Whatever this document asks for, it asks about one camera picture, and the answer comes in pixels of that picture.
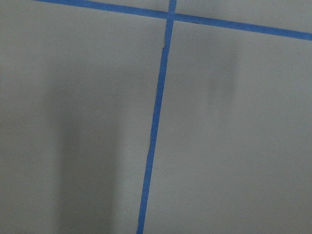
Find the lengthwise blue tape line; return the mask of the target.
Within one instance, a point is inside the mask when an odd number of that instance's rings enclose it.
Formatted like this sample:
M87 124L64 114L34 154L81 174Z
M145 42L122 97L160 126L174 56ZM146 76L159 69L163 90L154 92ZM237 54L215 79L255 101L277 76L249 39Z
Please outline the lengthwise blue tape line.
M175 12L176 12L176 1L171 0L169 1L169 6L168 6L168 12L167 12L168 16L166 18L165 33L164 33L164 46L162 49L161 61L160 61L160 66L159 66L159 74L158 74L158 81L157 81L157 88L156 88L156 98L155 98L153 119L152 119L151 132L150 132L150 144L149 144L149 150L148 150L148 154L146 158L145 173L144 173L144 180L143 180L141 200L140 200L140 208L139 208L139 213L138 213L138 223L137 223L137 230L136 230L137 234L144 233L144 225L145 225L146 212L147 212L147 206L148 206L149 190L150 190L150 184L151 184L151 178L152 178L157 133L158 133L162 98L163 98L164 85L165 85L165 79L166 79L166 73L167 73L168 57L169 57L170 46L171 46Z

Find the long crosswise blue tape line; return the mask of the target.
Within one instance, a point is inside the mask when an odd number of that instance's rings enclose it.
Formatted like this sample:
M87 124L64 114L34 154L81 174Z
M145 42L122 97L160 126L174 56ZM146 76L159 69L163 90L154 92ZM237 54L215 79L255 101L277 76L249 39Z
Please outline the long crosswise blue tape line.
M94 9L94 10L109 11L109 12L115 12L115 13L128 14L128 15L137 15L137 16L143 16L143 17L149 17L149 18L156 18L156 19L166 20L167 18L172 18L174 21L185 22L185 23L215 26L215 27L220 27L220 28L228 28L228 29L234 29L234 30L255 32L255 33L260 33L260 34L281 36L281 37L294 38L294 39L302 39L302 40L308 40L308 41L312 40L312 34L308 32L294 31L294 30L288 30L288 29L281 29L281 28L241 23L241 22L221 20L221 19L185 15L185 14L179 14L179 13L170 13L170 12L158 11L158 10L152 10L152 9L95 2L95 1L89 1L89 0L47 0L46 2L52 3L52 4L60 4L60 5L81 7L81 8Z

